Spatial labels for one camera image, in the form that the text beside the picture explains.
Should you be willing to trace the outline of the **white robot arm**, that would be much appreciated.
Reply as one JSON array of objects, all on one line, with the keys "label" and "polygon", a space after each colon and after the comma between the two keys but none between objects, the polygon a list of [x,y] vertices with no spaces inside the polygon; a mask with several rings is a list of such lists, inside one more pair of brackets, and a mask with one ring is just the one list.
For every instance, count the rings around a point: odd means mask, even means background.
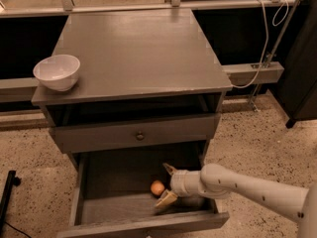
[{"label": "white robot arm", "polygon": [[170,190],[162,193],[156,208],[172,205],[179,197],[220,199],[234,192],[297,223],[297,238],[317,238],[316,183],[304,188],[241,175],[217,164],[207,164],[200,171],[163,166],[170,174]]}]

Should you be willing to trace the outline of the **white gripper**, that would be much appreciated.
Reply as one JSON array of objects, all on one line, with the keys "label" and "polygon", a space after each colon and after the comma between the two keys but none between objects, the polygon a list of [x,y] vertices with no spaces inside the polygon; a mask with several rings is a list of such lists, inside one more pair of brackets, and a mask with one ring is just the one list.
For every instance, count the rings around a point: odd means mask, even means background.
[{"label": "white gripper", "polygon": [[198,195],[201,192],[200,171],[178,171],[168,163],[163,163],[162,165],[171,176],[171,190],[166,189],[162,193],[156,202],[156,208],[164,208],[175,203],[178,196],[188,197]]}]

